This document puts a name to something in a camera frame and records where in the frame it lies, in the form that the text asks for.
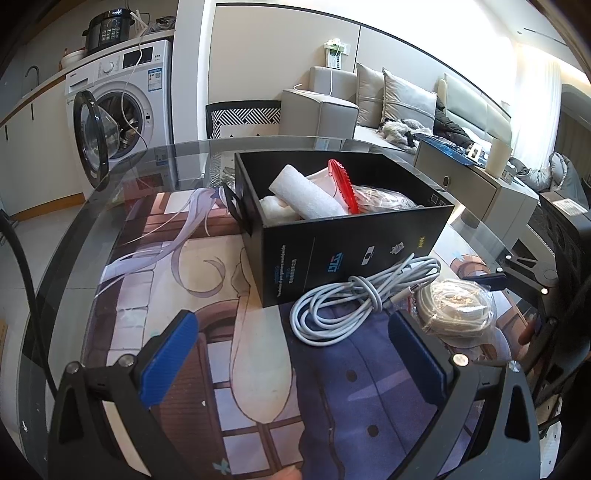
blue gripper pad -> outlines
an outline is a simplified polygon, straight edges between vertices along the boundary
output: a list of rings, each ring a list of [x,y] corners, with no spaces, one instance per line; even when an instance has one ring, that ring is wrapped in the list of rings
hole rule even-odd
[[[195,314],[182,310],[179,315],[183,315],[182,319],[177,315],[162,333],[161,336],[165,336],[162,345],[141,374],[139,398],[146,408],[162,402],[197,341],[199,324]],[[175,323],[177,326],[169,332],[168,328],[174,327]]]
[[[440,341],[426,335],[417,322],[399,310],[388,323],[388,336],[423,399],[441,407],[453,381],[450,354]]]

curtain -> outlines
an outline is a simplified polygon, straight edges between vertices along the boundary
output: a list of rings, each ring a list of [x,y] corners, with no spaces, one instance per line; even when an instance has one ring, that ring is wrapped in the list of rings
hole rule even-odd
[[[529,168],[541,168],[554,151],[562,80],[556,58],[519,45],[515,108],[511,118],[513,156]]]

silver pillow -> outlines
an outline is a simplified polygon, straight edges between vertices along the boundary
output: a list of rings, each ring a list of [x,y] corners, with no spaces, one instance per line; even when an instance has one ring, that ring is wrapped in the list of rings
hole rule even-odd
[[[384,75],[360,63],[357,69],[357,124],[377,128],[382,119],[384,103]]]
[[[384,108],[381,121],[383,122],[385,118],[394,120],[412,118],[432,130],[437,94],[396,77],[385,68],[382,68],[382,72],[384,73]]]

electric pressure cooker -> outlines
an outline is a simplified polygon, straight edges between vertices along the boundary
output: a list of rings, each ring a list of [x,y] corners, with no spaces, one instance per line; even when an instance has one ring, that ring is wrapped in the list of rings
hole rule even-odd
[[[126,8],[109,10],[94,17],[88,30],[82,32],[82,36],[86,37],[88,55],[129,40],[129,28],[134,23],[131,10]]]

control panel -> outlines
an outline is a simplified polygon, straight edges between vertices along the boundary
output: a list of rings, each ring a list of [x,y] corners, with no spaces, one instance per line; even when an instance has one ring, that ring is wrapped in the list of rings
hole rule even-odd
[[[99,63],[98,78],[103,78],[119,71],[121,57],[108,57]]]
[[[139,60],[139,65],[152,61],[152,53],[154,52],[153,47],[142,48],[142,57],[139,57],[139,51],[130,51],[123,55],[123,68],[134,67]]]
[[[100,32],[101,41],[109,41],[119,38],[121,24],[119,18],[109,18],[104,20]]]

